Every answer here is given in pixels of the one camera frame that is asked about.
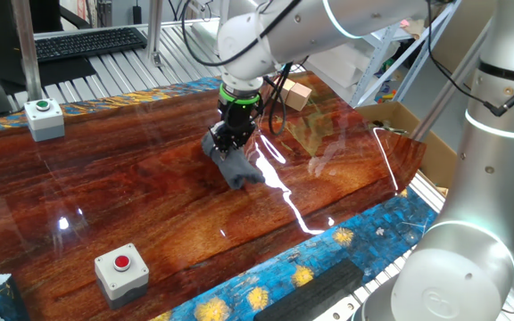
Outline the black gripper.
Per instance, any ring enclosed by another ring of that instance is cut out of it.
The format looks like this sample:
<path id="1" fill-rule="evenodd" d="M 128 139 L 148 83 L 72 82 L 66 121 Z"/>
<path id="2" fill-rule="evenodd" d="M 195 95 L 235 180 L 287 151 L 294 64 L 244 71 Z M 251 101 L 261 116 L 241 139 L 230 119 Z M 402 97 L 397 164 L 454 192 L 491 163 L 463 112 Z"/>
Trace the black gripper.
<path id="1" fill-rule="evenodd" d="M 256 128 L 255 123 L 252 122 L 252 114 L 256 107 L 257 103 L 219 103 L 223 122 L 218 122 L 209 129 L 213 148 L 216 151 L 225 154 L 230 146 L 234 149 L 241 149 L 246 145 Z"/>

